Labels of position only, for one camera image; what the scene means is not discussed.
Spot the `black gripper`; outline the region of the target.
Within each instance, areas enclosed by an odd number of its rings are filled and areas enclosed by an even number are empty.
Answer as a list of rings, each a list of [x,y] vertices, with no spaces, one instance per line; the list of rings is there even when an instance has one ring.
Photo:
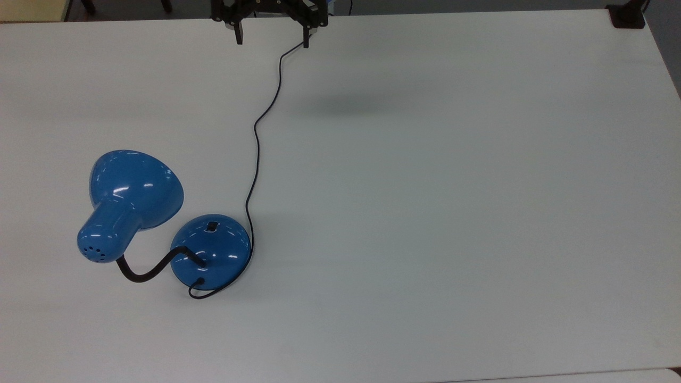
[[[328,25],[328,2],[326,1],[212,1],[211,19],[234,25],[238,45],[243,45],[244,33],[241,20],[254,12],[285,14],[303,26],[303,48],[309,48],[311,28]]]

